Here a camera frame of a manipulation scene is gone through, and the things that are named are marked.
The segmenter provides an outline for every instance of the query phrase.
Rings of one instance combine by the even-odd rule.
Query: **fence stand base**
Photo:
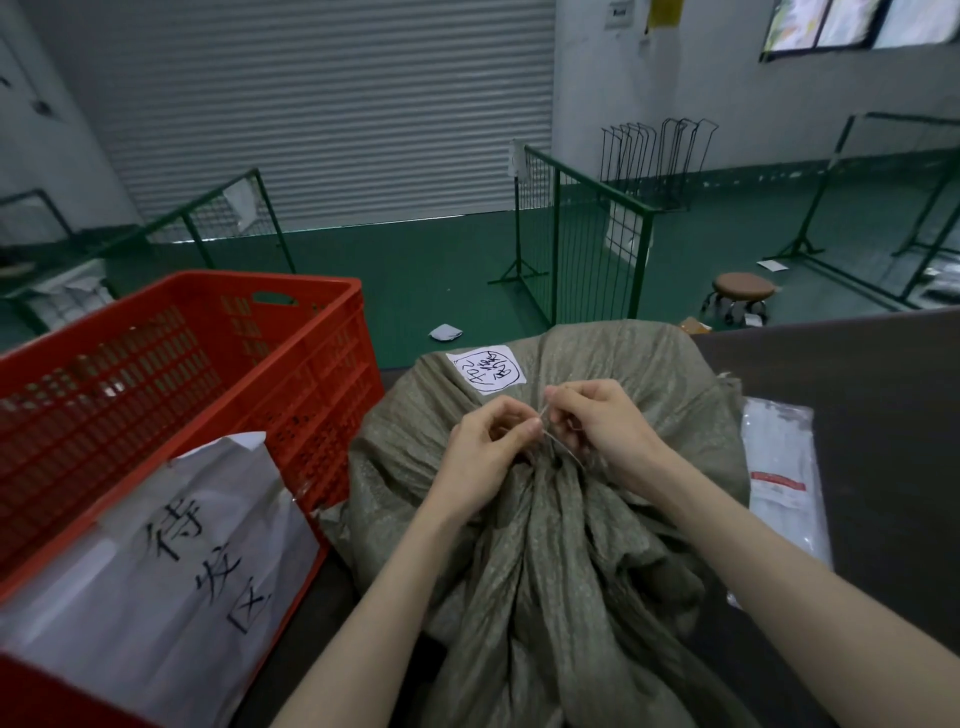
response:
[[[787,243],[787,246],[780,250],[776,255],[766,255],[764,260],[776,260],[779,258],[784,258],[789,260],[794,257],[804,257],[805,255],[816,255],[822,253],[826,248],[814,248],[813,244],[810,243],[809,239],[806,236],[801,236],[796,238],[792,243]]]
[[[528,263],[526,260],[521,259],[520,262],[530,269],[530,273],[526,273],[526,274],[523,273],[521,269],[517,268],[516,261],[514,261],[513,263],[510,264],[510,267],[503,272],[503,275],[500,276],[500,278],[496,280],[488,280],[487,285],[494,285],[495,283],[513,283],[514,281],[517,281],[517,280],[534,279],[539,276],[547,275],[546,271],[538,271],[536,268],[530,265],[530,263]]]
[[[903,245],[901,245],[899,248],[897,248],[895,251],[893,251],[892,253],[890,253],[890,256],[891,256],[891,257],[900,257],[901,255],[903,255],[904,253],[906,253],[908,250],[910,250],[910,249],[912,249],[912,248],[920,248],[920,249],[922,249],[922,250],[928,251],[928,250],[932,250],[933,246],[930,245],[929,243],[921,243],[921,242],[919,242],[918,240],[908,240],[907,242],[903,243]],[[951,254],[951,255],[960,255],[960,250],[957,250],[956,248],[943,248],[943,247],[941,247],[941,248],[938,248],[938,249],[937,249],[937,252],[938,252],[938,253],[949,253],[949,254]]]

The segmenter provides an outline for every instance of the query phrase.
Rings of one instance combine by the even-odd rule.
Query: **plastic bag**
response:
[[[3,650],[152,723],[226,725],[319,550],[264,439],[154,472],[3,604]]]
[[[813,410],[747,398],[741,424],[750,470],[750,510],[794,546],[833,568]],[[732,594],[727,600],[739,606]]]

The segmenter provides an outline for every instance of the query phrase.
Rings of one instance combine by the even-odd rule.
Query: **hand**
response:
[[[654,432],[623,387],[613,379],[569,381],[543,390],[550,402],[554,433],[578,455],[592,445],[607,460],[621,485],[653,500],[670,449]]]
[[[490,400],[450,432],[422,507],[463,525],[497,494],[516,455],[542,435],[533,407],[504,395]]]

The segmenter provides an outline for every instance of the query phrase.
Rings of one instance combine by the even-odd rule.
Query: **red plastic crate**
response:
[[[162,463],[232,432],[267,431],[303,512],[343,500],[382,396],[357,279],[179,273],[0,358],[0,601]],[[7,657],[0,671],[6,724],[39,724],[37,705],[76,724],[78,700],[141,724]]]

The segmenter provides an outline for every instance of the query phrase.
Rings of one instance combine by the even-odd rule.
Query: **crate handle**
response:
[[[300,305],[293,296],[277,291],[256,291],[251,298],[255,303],[272,303],[273,305]]]

